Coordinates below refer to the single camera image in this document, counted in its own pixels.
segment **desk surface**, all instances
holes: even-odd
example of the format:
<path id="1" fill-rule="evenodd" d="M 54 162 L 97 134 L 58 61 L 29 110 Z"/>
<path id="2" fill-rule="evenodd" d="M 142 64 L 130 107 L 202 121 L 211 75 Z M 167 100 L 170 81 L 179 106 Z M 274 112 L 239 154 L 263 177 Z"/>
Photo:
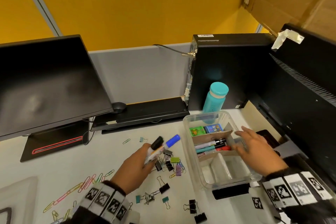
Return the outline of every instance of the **desk surface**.
<path id="1" fill-rule="evenodd" d="M 240 127 L 248 124 L 240 110 L 228 110 L 236 125 Z M 141 147 L 140 137 L 148 138 L 152 143 L 158 136 L 165 140 L 179 134 L 185 137 L 183 123 L 175 122 L 148 128 L 138 128 L 128 131 L 102 135 L 100 131 L 94 134 L 88 145 L 81 145 L 42 158 L 20 163 L 20 157 L 26 143 L 25 137 L 17 137 L 0 143 L 0 188 L 8 186 L 30 176 L 38 177 L 38 189 L 34 210 L 34 224 L 53 223 L 53 211 L 58 218 L 65 216 L 68 209 L 73 207 L 74 201 L 79 202 L 87 190 L 80 193 L 76 189 L 60 199 L 67 191 L 79 186 L 95 176 L 117 171 L 123 161 Z M 176 143 L 171 150 L 174 156 L 180 157 L 187 172 L 181 177 L 169 178 L 172 172 L 153 171 L 139 189 L 127 196 L 133 202 L 132 209 L 140 212 L 141 223 L 195 223 L 194 215 L 183 210 L 183 204 L 190 199 L 199 202 L 201 211 L 208 218 L 207 223 L 260 223 L 255 216 L 250 196 L 242 195 L 227 199 L 215 200 L 210 191 L 194 191 L 189 176 L 188 166 L 184 157 L 182 143 Z M 152 193 L 159 189 L 157 176 L 170 185 L 170 189 L 163 195 L 156 195 L 156 199 L 145 205 L 144 201 L 135 203 L 136 195 Z M 169 197 L 170 209 L 162 202 L 163 197 Z M 44 209 L 53 201 L 57 204 L 43 213 Z"/>

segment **plastic container compartment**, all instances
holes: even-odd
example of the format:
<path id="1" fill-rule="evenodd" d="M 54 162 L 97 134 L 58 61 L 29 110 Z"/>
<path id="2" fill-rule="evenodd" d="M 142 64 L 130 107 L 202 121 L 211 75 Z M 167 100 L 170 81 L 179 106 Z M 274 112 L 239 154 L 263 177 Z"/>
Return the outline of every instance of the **plastic container compartment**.
<path id="1" fill-rule="evenodd" d="M 213 190 L 261 179 L 260 175 L 246 166 L 236 151 L 219 151 L 200 158 L 197 157 L 195 144 L 200 143 L 200 138 L 197 138 L 200 136 L 192 137 L 189 128 L 207 126 L 209 120 L 214 121 L 212 124 L 219 123 L 224 131 L 233 131 L 226 138 L 228 145 L 232 146 L 242 142 L 241 138 L 234 134 L 238 128 L 226 111 L 192 114 L 184 117 L 183 125 L 187 136 L 182 137 L 181 140 L 191 181 L 195 188 Z"/>

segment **computer mouse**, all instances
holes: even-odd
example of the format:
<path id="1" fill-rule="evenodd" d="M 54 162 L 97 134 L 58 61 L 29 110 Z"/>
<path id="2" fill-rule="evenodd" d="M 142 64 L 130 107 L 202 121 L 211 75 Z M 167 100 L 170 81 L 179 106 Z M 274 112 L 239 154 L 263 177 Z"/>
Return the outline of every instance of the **computer mouse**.
<path id="1" fill-rule="evenodd" d="M 111 113 L 121 113 L 126 109 L 127 105 L 123 102 L 112 103 L 113 112 Z"/>

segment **teal water bottle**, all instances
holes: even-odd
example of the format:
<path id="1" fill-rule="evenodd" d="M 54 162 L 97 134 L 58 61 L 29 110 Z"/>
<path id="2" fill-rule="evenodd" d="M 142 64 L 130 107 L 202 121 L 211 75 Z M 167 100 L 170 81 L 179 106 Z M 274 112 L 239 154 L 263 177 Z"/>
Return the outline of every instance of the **teal water bottle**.
<path id="1" fill-rule="evenodd" d="M 218 112 L 223 106 L 229 87 L 222 82 L 214 82 L 210 86 L 203 106 L 203 112 Z"/>

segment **black sleeve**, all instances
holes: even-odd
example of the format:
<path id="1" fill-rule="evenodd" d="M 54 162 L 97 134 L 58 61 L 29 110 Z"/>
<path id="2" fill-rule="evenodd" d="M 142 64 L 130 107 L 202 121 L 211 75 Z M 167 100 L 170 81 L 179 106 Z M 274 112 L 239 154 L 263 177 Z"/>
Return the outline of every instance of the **black sleeve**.
<path id="1" fill-rule="evenodd" d="M 116 191 L 120 192 L 124 197 L 126 193 L 116 184 L 111 181 L 103 181 L 103 184 L 114 188 Z M 67 219 L 66 221 L 62 222 L 65 224 L 110 224 L 107 220 L 103 219 L 102 217 L 92 213 L 90 210 L 79 206 L 77 211 L 73 214 L 71 219 Z"/>
<path id="2" fill-rule="evenodd" d="M 287 168 L 270 174 L 266 177 L 266 180 L 283 177 L 286 175 L 292 175 L 300 173 L 301 170 L 297 168 Z M 306 183 L 309 190 L 315 194 L 315 189 L 308 183 Z M 335 207 L 330 200 L 320 200 L 314 204 L 308 205 L 296 205 L 283 208 L 286 215 L 292 220 L 292 223 L 297 224 L 336 224 L 336 212 Z"/>

